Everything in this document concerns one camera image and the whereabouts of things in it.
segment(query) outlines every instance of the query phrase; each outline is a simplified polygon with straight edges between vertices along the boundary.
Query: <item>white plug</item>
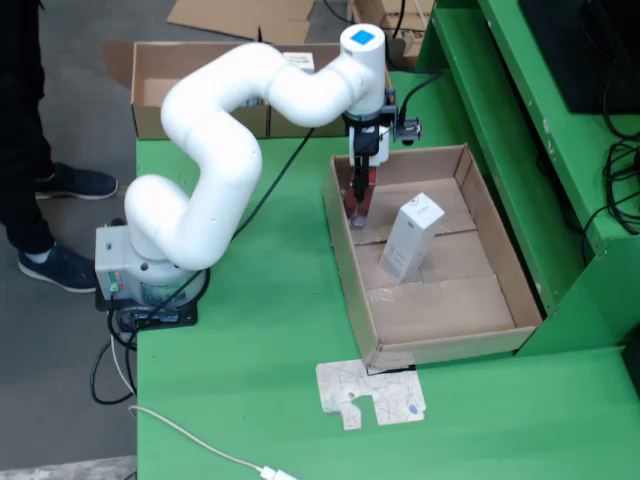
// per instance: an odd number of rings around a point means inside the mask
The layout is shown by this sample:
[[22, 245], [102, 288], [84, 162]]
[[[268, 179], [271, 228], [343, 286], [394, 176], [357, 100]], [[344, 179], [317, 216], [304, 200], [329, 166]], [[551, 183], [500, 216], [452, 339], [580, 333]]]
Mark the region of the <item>white plug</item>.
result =
[[260, 477], [264, 480], [297, 480], [296, 477], [292, 477], [287, 472], [278, 470], [277, 472], [271, 467], [264, 467], [260, 472]]

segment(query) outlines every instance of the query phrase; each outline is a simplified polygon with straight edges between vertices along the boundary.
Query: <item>black pants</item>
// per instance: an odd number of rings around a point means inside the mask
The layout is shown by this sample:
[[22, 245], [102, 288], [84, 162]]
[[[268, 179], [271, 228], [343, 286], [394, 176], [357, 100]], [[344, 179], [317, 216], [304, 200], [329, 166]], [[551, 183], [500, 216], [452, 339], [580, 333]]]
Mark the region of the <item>black pants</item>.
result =
[[3, 0], [0, 14], [0, 222], [18, 250], [40, 253], [53, 237], [35, 200], [53, 173], [38, 103], [44, 96], [38, 0]]

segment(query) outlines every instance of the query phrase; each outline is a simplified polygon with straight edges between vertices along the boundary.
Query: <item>gray floor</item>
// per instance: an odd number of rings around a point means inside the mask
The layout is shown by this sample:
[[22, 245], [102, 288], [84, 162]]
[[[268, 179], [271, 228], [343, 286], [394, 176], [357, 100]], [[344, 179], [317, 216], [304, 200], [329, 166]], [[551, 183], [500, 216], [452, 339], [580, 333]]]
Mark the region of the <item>gray floor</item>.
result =
[[[109, 172], [128, 184], [135, 170], [129, 93], [100, 56], [108, 37], [220, 40], [224, 35], [166, 23], [174, 0], [44, 0], [41, 43], [47, 72], [42, 116], [54, 158]], [[332, 2], [337, 11], [345, 2]], [[337, 41], [344, 24], [318, 1], [309, 42]], [[61, 243], [93, 256], [95, 228], [123, 214], [123, 197], [102, 202], [49, 200], [42, 209]], [[74, 296], [23, 276], [0, 235], [0, 470], [135, 453], [126, 408], [91, 401], [88, 377], [108, 339], [90, 296]], [[111, 362], [99, 389], [123, 393]]]

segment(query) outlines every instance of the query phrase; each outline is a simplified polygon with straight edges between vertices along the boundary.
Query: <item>open cardboard box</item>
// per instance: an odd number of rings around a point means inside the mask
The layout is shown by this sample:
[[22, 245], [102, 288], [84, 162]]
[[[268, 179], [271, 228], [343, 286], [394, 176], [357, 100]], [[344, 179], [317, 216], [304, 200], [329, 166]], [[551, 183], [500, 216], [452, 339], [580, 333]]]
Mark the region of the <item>open cardboard box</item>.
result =
[[[540, 312], [466, 145], [397, 151], [378, 167], [367, 224], [348, 224], [348, 157], [331, 160], [324, 201], [353, 331], [368, 368], [517, 350]], [[445, 211], [425, 259], [398, 285], [379, 266], [400, 207], [424, 192]]]
[[[131, 108], [140, 139], [166, 139], [160, 122], [162, 102], [178, 81], [241, 43], [220, 42], [126, 42], [109, 39], [102, 43], [107, 71], [131, 89]], [[281, 52], [310, 52], [316, 71], [338, 55], [339, 44], [274, 45]], [[387, 87], [391, 79], [387, 73]], [[240, 107], [232, 115], [256, 138], [303, 137], [306, 128], [293, 125], [269, 105]], [[342, 118], [317, 128], [314, 136], [346, 134]]]

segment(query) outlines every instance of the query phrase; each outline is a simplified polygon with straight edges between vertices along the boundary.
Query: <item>person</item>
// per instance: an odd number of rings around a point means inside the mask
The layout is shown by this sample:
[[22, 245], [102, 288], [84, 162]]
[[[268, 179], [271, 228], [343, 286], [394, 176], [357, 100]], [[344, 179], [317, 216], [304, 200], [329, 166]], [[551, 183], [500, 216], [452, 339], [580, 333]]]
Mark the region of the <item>person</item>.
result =
[[28, 276], [75, 293], [95, 291], [93, 260], [53, 238], [36, 199], [108, 198], [118, 189], [104, 173], [53, 163], [38, 104], [44, 97], [38, 0], [4, 0], [0, 15], [0, 223]]

